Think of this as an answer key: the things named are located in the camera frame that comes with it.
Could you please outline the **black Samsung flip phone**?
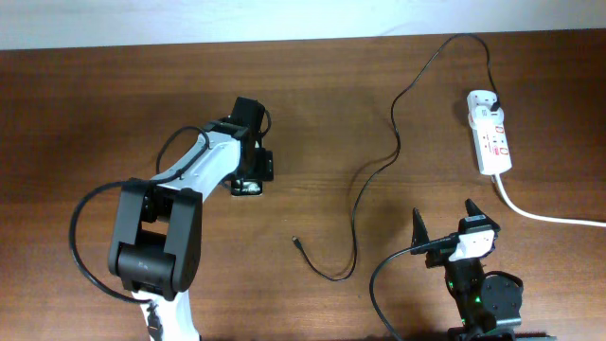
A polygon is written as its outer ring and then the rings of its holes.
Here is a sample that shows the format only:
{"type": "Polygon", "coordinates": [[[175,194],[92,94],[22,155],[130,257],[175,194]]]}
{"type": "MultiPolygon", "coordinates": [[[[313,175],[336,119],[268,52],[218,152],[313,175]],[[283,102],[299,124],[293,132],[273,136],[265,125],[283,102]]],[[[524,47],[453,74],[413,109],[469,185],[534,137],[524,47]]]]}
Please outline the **black Samsung flip phone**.
{"type": "Polygon", "coordinates": [[[234,197],[260,196],[263,192],[261,181],[252,179],[233,179],[230,181],[230,193],[234,197]]]}

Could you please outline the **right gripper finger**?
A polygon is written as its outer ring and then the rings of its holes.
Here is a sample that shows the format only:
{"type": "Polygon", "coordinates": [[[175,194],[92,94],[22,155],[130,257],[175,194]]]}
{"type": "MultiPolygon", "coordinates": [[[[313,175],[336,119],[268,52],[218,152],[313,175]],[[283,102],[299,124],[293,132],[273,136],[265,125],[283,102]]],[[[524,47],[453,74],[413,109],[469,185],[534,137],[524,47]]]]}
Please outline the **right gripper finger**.
{"type": "Polygon", "coordinates": [[[422,254],[420,248],[430,241],[424,221],[421,218],[419,210],[415,207],[412,211],[413,234],[411,246],[414,248],[413,255],[422,254]]]}
{"type": "Polygon", "coordinates": [[[484,213],[472,199],[467,199],[465,201],[465,208],[468,213],[468,217],[465,218],[466,227],[476,228],[486,225],[495,232],[500,231],[500,225],[484,213]]]}

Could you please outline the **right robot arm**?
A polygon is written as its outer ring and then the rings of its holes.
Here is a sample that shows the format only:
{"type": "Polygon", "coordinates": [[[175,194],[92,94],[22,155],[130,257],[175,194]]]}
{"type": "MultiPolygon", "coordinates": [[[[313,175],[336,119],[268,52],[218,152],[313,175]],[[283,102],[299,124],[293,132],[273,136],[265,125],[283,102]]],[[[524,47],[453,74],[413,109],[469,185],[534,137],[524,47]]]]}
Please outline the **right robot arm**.
{"type": "Polygon", "coordinates": [[[447,331],[451,340],[553,340],[546,332],[517,333],[522,325],[523,281],[503,271],[484,270],[482,259],[495,249],[501,227],[472,200],[456,232],[431,240],[418,209],[412,212],[412,254],[428,268],[442,267],[462,325],[447,331]]]}

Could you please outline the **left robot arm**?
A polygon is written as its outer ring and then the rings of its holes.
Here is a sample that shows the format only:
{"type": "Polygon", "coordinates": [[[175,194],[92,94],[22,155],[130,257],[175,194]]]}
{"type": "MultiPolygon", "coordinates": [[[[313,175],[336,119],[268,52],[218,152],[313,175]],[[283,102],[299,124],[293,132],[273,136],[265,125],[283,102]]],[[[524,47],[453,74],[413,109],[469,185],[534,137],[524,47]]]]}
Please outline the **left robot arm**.
{"type": "Polygon", "coordinates": [[[122,187],[108,257],[111,274],[136,300],[152,340],[198,340],[189,288],[201,257],[203,204],[226,184],[234,196],[260,196],[273,180],[262,139],[265,107],[237,98],[231,114],[199,129],[196,142],[149,183],[122,187]]]}

